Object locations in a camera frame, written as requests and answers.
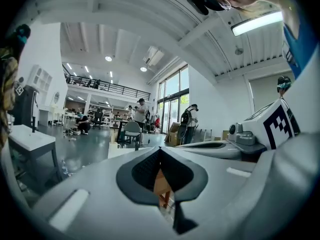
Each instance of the black bag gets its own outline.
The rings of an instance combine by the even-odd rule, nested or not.
[[[183,114],[181,115],[181,125],[188,125],[192,122],[192,115],[191,115],[191,110],[188,110],[190,107],[188,107]]]

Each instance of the black railing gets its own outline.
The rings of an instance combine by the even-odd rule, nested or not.
[[[83,86],[88,88],[93,88],[97,90],[102,90],[110,93],[126,95],[130,97],[143,98],[146,101],[150,99],[150,93],[142,90],[132,89],[122,85],[101,81],[97,79],[90,79],[83,76],[69,75],[66,79],[67,84]]]

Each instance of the white ceiling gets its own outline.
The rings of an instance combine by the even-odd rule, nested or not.
[[[79,103],[86,103],[87,97],[83,92],[77,92],[77,91],[73,91],[73,90],[68,90],[67,91],[67,95],[66,98],[71,98],[73,99],[74,102],[79,102]],[[119,99],[115,99],[115,98],[109,98],[109,97],[102,97],[102,96],[98,96],[98,95],[92,95],[91,96],[91,101],[90,103],[93,103],[95,105],[102,105],[107,107],[107,103],[109,103],[110,108],[113,106],[114,108],[117,109],[126,109],[129,105],[131,105],[132,107],[135,107],[137,105],[137,103],[133,103],[133,102],[127,102],[124,100],[119,100]]]
[[[282,24],[236,37],[231,26],[248,16],[235,9],[203,16],[187,0],[30,0],[26,7],[17,24],[35,17],[44,24],[62,22],[62,61],[90,66],[92,74],[101,79],[108,80],[111,69],[140,74],[150,45],[165,53],[154,72],[143,74],[151,83],[159,71],[170,70],[166,65],[176,56],[212,84],[284,61]],[[243,49],[241,55],[235,54],[238,48]],[[107,64],[106,55],[114,55],[118,65]]]

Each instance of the fluorescent light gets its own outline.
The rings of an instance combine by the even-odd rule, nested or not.
[[[284,18],[281,11],[278,11],[278,12],[269,13],[259,18],[251,19],[249,21],[246,20],[243,23],[233,26],[231,29],[233,31],[233,34],[237,37],[248,31],[251,31],[272,23],[281,22],[283,20]]]

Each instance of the white shirt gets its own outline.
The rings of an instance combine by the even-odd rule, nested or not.
[[[133,119],[134,118],[134,113],[135,113],[134,110],[131,108],[129,110],[129,112],[128,112],[128,117]]]
[[[138,110],[144,110],[144,112],[140,113],[138,111],[135,111],[133,120],[140,123],[144,123],[146,121],[146,112],[148,110],[148,106],[146,104],[143,104],[142,106],[139,105]]]
[[[190,113],[191,113],[192,121],[190,123],[188,123],[186,126],[187,127],[195,127],[196,126],[196,119],[198,120],[197,111],[195,109],[193,109],[192,107],[189,107],[187,110],[190,111]]]

